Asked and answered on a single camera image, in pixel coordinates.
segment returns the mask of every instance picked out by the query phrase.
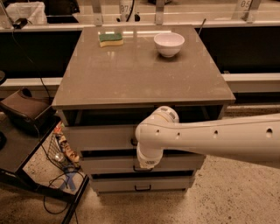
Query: table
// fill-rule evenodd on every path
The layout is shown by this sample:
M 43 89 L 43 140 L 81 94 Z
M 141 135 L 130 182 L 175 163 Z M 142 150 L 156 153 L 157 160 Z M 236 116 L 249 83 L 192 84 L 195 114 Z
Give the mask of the table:
M 101 33 L 120 32 L 124 45 L 100 48 Z M 176 56 L 158 54 L 153 37 L 177 32 L 185 44 Z M 135 127 L 159 106 L 181 122 L 219 119 L 235 101 L 190 25 L 84 28 L 52 106 L 80 165 L 99 193 L 187 189 L 203 155 L 169 151 L 153 170 L 136 157 Z
M 53 131 L 59 121 L 60 119 L 57 116 L 50 117 L 49 120 L 45 122 L 47 125 L 40 130 L 40 139 L 37 136 L 30 136 L 22 130 L 15 128 L 7 117 L 0 122 L 0 131 L 2 131 L 7 138 L 5 146 L 0 150 L 0 181 L 68 202 L 70 207 L 62 222 L 68 223 L 87 186 L 88 178 L 84 178 L 80 185 L 80 189 L 76 194 L 71 194 L 36 183 L 24 171 L 25 165 Z

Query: black table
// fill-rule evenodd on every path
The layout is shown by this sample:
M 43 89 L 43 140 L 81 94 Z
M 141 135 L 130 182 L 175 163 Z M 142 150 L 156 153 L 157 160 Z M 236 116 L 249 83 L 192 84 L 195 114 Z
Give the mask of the black table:
M 15 128 L 7 117 L 0 122 L 0 131 L 2 131 L 7 138 L 5 146 L 0 150 L 0 181 L 69 203 L 70 207 L 62 222 L 69 223 L 86 189 L 88 177 L 83 179 L 76 194 L 71 194 L 63 192 L 60 189 L 53 189 L 36 183 L 24 171 L 27 162 L 46 140 L 59 121 L 60 119 L 57 116 L 52 116 L 50 120 L 46 122 L 47 126 L 43 127 L 41 130 L 40 138 L 37 136 L 30 136 L 20 129 Z

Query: bottom drawer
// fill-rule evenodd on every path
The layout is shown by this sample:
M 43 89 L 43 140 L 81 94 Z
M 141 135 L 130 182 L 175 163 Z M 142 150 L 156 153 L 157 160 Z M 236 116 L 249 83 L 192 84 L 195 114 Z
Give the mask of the bottom drawer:
M 193 184 L 193 177 L 167 178 L 109 178 L 90 179 L 90 185 L 97 193 L 148 192 L 156 190 L 187 190 Z

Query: white robotic arm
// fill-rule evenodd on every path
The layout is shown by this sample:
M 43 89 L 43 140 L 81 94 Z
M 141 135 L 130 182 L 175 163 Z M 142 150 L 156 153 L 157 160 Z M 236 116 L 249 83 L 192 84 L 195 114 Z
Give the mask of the white robotic arm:
M 147 169 L 160 162 L 165 149 L 280 162 L 280 114 L 179 123 L 176 111 L 163 106 L 137 126 L 136 139 L 138 160 Z

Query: green scouring pad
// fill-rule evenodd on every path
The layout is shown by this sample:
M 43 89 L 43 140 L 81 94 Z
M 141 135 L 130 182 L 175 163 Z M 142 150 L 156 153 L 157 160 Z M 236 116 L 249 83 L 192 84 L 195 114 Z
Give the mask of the green scouring pad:
M 122 46 L 123 36 L 121 33 L 104 33 L 99 35 L 100 47 Z

